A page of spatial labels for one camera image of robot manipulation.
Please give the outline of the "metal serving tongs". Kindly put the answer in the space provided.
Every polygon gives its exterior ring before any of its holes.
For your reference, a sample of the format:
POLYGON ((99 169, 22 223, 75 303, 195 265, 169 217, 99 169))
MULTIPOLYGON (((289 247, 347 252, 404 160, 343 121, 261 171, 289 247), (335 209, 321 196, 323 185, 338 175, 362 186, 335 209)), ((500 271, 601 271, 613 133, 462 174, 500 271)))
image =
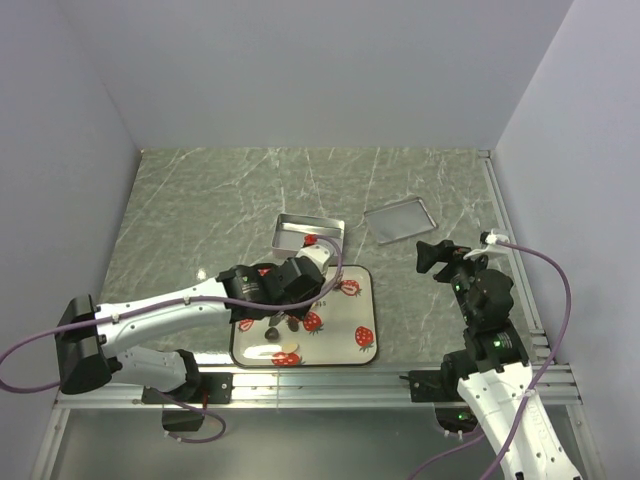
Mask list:
POLYGON ((289 314, 288 314, 288 313, 286 313, 286 312, 279 312, 279 313, 277 313, 276 315, 273 315, 273 316, 270 318, 270 320, 269 320, 269 326, 270 326, 270 327, 275 327, 275 328, 276 328, 276 327, 279 327, 279 326, 284 326, 284 327, 286 327, 286 328, 289 330, 289 328, 288 328, 288 326, 287 326, 287 321, 288 321, 289 319, 297 319, 297 320, 300 322, 300 320, 299 320, 297 317, 295 317, 295 316, 289 315, 289 314))

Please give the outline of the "dark heart chocolate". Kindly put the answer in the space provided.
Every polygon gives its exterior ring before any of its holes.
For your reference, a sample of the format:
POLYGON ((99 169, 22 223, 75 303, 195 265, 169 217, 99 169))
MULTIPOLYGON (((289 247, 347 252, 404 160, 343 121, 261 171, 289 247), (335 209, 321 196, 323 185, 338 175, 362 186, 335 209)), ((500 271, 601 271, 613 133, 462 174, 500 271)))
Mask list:
POLYGON ((270 327, 266 330, 264 337, 268 342, 276 342, 280 339, 280 333, 277 328, 270 327))

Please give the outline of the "white oval chocolate front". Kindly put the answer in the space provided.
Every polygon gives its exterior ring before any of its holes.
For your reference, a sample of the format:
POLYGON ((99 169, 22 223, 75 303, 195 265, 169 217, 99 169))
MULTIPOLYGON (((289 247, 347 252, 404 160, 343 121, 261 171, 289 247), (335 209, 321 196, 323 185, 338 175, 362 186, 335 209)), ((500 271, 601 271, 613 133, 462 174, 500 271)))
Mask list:
POLYGON ((295 353, 299 348, 297 343, 287 343, 281 347, 281 351, 286 354, 295 353))

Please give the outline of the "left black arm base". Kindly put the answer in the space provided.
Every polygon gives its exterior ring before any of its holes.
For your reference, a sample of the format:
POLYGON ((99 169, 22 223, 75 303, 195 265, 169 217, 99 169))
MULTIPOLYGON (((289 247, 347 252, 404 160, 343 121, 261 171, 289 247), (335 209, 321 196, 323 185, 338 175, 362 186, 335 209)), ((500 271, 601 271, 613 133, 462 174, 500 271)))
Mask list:
POLYGON ((228 405, 232 390, 232 373, 203 373, 192 393, 178 397, 144 387, 140 403, 162 408, 161 425, 166 437, 185 444, 205 444, 225 435, 227 422, 212 407, 228 405))

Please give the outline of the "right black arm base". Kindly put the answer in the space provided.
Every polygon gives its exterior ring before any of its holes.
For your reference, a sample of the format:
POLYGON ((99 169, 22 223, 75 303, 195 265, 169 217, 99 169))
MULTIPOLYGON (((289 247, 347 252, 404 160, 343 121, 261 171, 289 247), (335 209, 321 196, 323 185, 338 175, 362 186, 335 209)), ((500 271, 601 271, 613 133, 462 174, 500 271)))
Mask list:
POLYGON ((475 415, 440 371, 410 370, 404 380, 412 403, 434 407, 435 427, 445 436, 465 439, 479 432, 475 415))

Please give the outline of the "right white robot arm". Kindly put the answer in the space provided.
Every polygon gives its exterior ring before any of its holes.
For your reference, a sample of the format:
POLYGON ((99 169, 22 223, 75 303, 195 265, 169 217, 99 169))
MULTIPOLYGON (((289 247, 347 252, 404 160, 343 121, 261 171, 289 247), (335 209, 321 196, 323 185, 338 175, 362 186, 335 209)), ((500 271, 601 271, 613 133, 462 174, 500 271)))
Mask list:
POLYGON ((440 386, 462 399, 495 458, 482 476, 501 471, 506 479, 578 479, 579 469, 567 456, 546 412, 537 384, 553 361, 534 368, 510 312, 513 280, 489 265, 492 257, 512 249, 509 238, 485 232, 471 249, 443 240, 416 244, 416 270, 442 268, 434 281, 452 288, 465 322, 464 349, 444 356, 440 386))

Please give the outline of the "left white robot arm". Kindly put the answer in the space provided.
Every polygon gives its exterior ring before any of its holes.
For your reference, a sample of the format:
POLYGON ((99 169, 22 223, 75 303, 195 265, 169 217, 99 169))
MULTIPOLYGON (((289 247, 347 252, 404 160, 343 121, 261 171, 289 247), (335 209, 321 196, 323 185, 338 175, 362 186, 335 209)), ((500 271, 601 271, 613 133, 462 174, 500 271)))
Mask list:
POLYGON ((191 401, 201 389, 194 355, 146 349, 144 343, 215 322, 281 312, 301 319, 328 290, 331 257, 315 245, 280 265, 236 265, 195 286, 144 300, 97 305, 90 295, 75 297, 54 335, 60 390, 77 395, 110 382, 128 383, 191 401))

